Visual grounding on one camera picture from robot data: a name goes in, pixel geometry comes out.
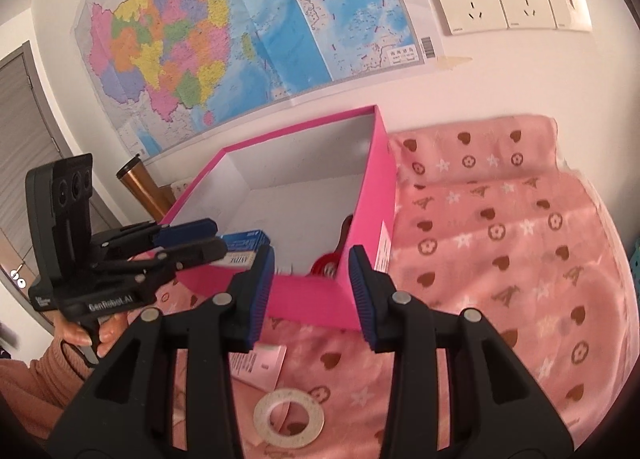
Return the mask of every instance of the tape roll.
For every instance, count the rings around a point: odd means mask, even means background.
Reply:
[[[270,422],[270,415],[281,403],[297,403],[309,415],[306,428],[296,435],[281,435],[277,433]],[[278,389],[267,394],[258,401],[254,410],[255,430],[265,442],[280,448],[302,448],[313,441],[322,432],[324,426],[324,411],[320,404],[306,392],[298,389]]]

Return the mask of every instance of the blue gripper pad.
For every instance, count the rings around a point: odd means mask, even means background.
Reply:
[[[154,237],[154,244],[162,248],[172,248],[215,237],[218,225],[211,219],[200,219],[190,223],[162,228]]]

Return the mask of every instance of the barcode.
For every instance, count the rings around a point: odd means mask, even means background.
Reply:
[[[436,51],[433,49],[433,42],[430,36],[425,36],[422,40],[422,48],[426,58],[436,58]]]

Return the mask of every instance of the hand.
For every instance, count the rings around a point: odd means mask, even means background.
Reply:
[[[100,345],[98,346],[100,358],[106,356],[127,327],[129,327],[127,313],[117,313],[100,326]],[[65,319],[60,312],[57,312],[54,317],[54,328],[55,336],[71,345],[91,346],[89,334],[78,324]]]

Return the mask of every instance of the pink box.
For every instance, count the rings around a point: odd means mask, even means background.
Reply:
[[[162,221],[211,218],[220,234],[263,230],[278,273],[267,315],[359,330],[348,250],[363,245],[386,271],[392,235],[396,162],[375,106],[304,122],[226,147],[200,172]],[[307,276],[332,253],[353,213],[334,279]],[[224,291],[238,269],[204,265],[180,272],[191,291]]]

